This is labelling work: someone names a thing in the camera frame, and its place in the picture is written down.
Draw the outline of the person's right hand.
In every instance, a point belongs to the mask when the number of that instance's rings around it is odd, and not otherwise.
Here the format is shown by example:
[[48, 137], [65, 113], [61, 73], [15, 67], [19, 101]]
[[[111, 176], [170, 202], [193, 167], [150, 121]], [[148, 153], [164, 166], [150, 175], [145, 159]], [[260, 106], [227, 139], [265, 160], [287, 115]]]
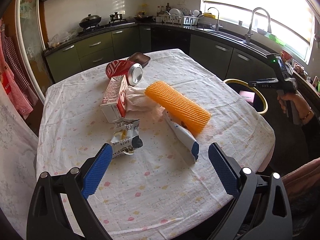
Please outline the person's right hand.
[[289, 105], [287, 101], [294, 103], [300, 121], [303, 125], [307, 124], [314, 116], [314, 113], [307, 103], [307, 101], [302, 97], [299, 91], [295, 93], [286, 93], [284, 95], [278, 95], [277, 100], [284, 114], [286, 114], [286, 107]]

